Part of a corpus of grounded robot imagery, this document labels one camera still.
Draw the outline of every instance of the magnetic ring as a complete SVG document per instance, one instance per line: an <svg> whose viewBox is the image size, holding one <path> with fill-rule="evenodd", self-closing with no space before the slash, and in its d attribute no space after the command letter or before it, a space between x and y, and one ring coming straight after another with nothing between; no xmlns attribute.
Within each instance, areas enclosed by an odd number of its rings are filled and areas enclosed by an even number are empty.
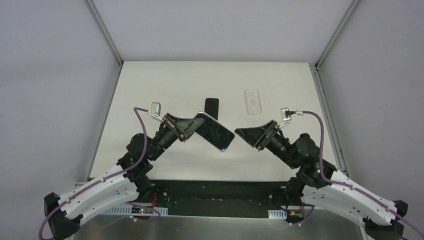
<svg viewBox="0 0 424 240"><path fill-rule="evenodd" d="M256 98L251 97L249 98L249 100L247 100L247 104L249 104L251 107L256 107L259 104L259 102Z"/></svg>

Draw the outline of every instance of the wire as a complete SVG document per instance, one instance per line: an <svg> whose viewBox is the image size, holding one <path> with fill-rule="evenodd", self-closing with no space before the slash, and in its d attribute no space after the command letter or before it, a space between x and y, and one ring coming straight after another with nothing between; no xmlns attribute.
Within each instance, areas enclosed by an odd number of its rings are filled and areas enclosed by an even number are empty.
<svg viewBox="0 0 424 240"><path fill-rule="evenodd" d="M161 217L161 213L154 208L138 205L138 204L133 203L133 202L127 202L126 204L132 205L132 206L137 207L137 208L148 209L148 210L154 212L155 214L157 214L157 216L149 217L148 219L138 219L138 218L136 218L137 222L154 222L154 221L159 220L159 218Z"/></svg>
<svg viewBox="0 0 424 240"><path fill-rule="evenodd" d="M133 169L133 168L135 168L135 167L137 167L137 165L138 164L140 164L141 162L142 162L142 160L143 160L143 158L144 158L144 156L145 156L145 154L146 154L146 149L147 149L147 131L146 131L146 127L145 127L145 124L143 123L143 120L142 120L142 117L140 116L140 114L139 114L139 112L138 111L143 111L143 112L147 112L147 110L146 109L143 109L143 108L139 108L139 107L134 107L134 112L135 112L135 114L137 115L137 118L138 118L138 120L140 121L140 124L141 124L141 127L143 128L143 135L144 135L144 143L143 143L143 152L141 153L141 156L140 156L140 158L137 160L137 162L136 163L134 163L133 165L131 165L131 166L129 166L129 167L127 167L127 168L125 168L125 169L123 169L122 171L118 171L118 172L116 172L116 173L113 173L113 174L111 174L111 175L109 175L109 176L106 176L105 178L104 178L104 180L108 180L108 179L110 179L110 178L113 178L113 177L115 177L115 176L117 176L117 175L119 175L119 174L122 174L122 173L125 173L125 172L128 172L128 171L130 171L131 169ZM92 183L92 184L90 184L90 185L88 185L88 186L86 186L84 189L82 189L81 191L78 191L77 193L75 193L74 195L72 195L71 197L69 197L69 202L68 201L64 201L64 202L62 202L61 204L59 204L59 206L57 206L55 209L53 209L53 211L51 211L46 217L45 217L45 219L42 221L42 223L41 223L41 226L40 226L40 228L39 228L39 230L38 230L38 238L39 238L39 240L53 240L54 238L52 237L52 238L48 238L48 239L46 239L46 238L43 238L43 229L44 229L44 227L46 226L46 224L47 224L47 222L49 221L49 219L52 217L52 215L53 214L55 214L59 209L61 209L61 207L63 207L64 205L66 205L66 204L68 204L68 203L70 203L71 202L71 200L73 200L73 199L75 199L76 197L78 197L79 195L81 195L82 193L84 193L84 192L86 192L87 190L89 190L89 189L91 189L92 187L94 187L94 186L96 186L97 184L100 184L100 183L102 183L102 181L101 180L97 180L97 181L95 181L94 183Z"/></svg>
<svg viewBox="0 0 424 240"><path fill-rule="evenodd" d="M319 122L319 126L321 128L321 137L320 137L320 143L319 143L319 172L321 174L322 179L324 179L324 181L326 181L327 183L330 184L338 184L338 185L342 185L345 187L348 187L352 190L355 190L359 193L361 193L362 195L368 197L369 199L373 200L374 202L376 202L378 205L380 205L382 208L384 208L386 211L392 213L393 215L395 215L397 218L399 218L400 220L402 220L404 223L406 223L407 225L409 225L412 229L414 229L423 239L424 239L424 232L422 232L421 230L419 230L416 226L414 226L411 222L409 222L408 220L406 220L405 218L403 218L401 215L399 215L397 212L393 211L392 209L389 208L389 206L385 205L383 202L379 201L378 199L376 199L375 197L373 197L371 194L365 192L364 190L360 189L360 188L356 188L354 187L352 184L348 184L348 183L344 183L341 181L334 181L331 179L328 179L325 175L324 175L324 166L323 166L323 151L324 151L324 123L323 120L321 119L321 117L316 114L315 112L312 111L303 111L304 114L310 114L315 116L318 119Z"/></svg>
<svg viewBox="0 0 424 240"><path fill-rule="evenodd" d="M107 228L107 227L109 227L109 226L111 226L111 225L113 225L113 224L121 221L122 219L126 219L126 218L132 219L132 218L134 218L134 219L137 219L136 222L153 222L153 221L157 221L159 219L159 217L161 216L161 213L159 211L157 211L156 209L154 209L154 208L150 208L150 207L147 207L147 206L141 206L141 205L138 205L138 204L135 204L135 203L132 203L132 202L126 202L126 204L129 204L129 205L132 205L132 206L135 206L135 207L138 207L138 208L148 209L148 210L150 210L150 211L158 214L158 216L153 217L153 214L152 214L149 217L149 219L138 219L138 218L135 218L133 215L125 215L125 216L121 216L121 217L119 217L119 218L117 218L117 219L109 222L108 224L105 224L105 225L99 227L99 228L96 228L96 229L87 229L87 230L84 229L84 228L82 228L82 230L83 231L86 231L86 232L97 232L99 230L105 229L105 228Z"/></svg>
<svg viewBox="0 0 424 240"><path fill-rule="evenodd" d="M290 211L285 209L284 207L282 207L280 204L278 204L275 200L275 197L272 198L272 201L274 202L275 205L277 205L281 210L283 210L284 212L286 212L287 214L290 214Z"/></svg>
<svg viewBox="0 0 424 240"><path fill-rule="evenodd" d="M283 226L282 228L276 228L276 227L272 226L271 223L269 223L269 222L268 222L268 224L271 226L272 229L279 230L279 231L282 231L286 228L293 227L293 226L301 227L302 224L304 224L309 218L311 218L312 212L314 212L314 210L315 210L315 206L312 206L308 215L302 221L300 221L298 223L294 223L294 224L287 224L287 225Z"/></svg>
<svg viewBox="0 0 424 240"><path fill-rule="evenodd" d="M153 201L151 202L150 207L153 208L156 205L157 195L156 192L153 193Z"/></svg>

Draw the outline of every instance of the black phone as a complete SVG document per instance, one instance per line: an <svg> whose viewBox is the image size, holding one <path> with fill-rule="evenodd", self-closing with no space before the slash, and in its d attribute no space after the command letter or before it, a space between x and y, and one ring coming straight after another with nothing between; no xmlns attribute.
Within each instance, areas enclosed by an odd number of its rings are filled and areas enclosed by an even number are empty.
<svg viewBox="0 0 424 240"><path fill-rule="evenodd" d="M206 98L204 101L204 112L218 121L218 110L220 108L220 100L218 98Z"/></svg>
<svg viewBox="0 0 424 240"><path fill-rule="evenodd" d="M194 118L204 120L195 133L221 152L225 152L234 139L234 133L202 111L199 111Z"/></svg>

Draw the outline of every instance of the white wall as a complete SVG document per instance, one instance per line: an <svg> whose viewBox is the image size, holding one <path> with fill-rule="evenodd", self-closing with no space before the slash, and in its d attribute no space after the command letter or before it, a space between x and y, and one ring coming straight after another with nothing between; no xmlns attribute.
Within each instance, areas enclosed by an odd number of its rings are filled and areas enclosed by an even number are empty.
<svg viewBox="0 0 424 240"><path fill-rule="evenodd" d="M126 61L315 62L352 0L95 0Z"/></svg>
<svg viewBox="0 0 424 240"><path fill-rule="evenodd" d="M349 172L424 229L424 1L362 1L322 66ZM419 236L406 228L406 237Z"/></svg>
<svg viewBox="0 0 424 240"><path fill-rule="evenodd" d="M2 1L0 35L0 239L33 240L43 197L89 167L119 67L82 0Z"/></svg>

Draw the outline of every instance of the transparent phone case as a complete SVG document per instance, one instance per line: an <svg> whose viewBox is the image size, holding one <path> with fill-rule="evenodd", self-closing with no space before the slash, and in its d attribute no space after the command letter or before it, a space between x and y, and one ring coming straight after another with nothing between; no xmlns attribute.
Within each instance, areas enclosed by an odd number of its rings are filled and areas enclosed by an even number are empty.
<svg viewBox="0 0 424 240"><path fill-rule="evenodd" d="M255 89L244 91L244 100L246 101L247 114L258 115L262 113L259 90Z"/></svg>

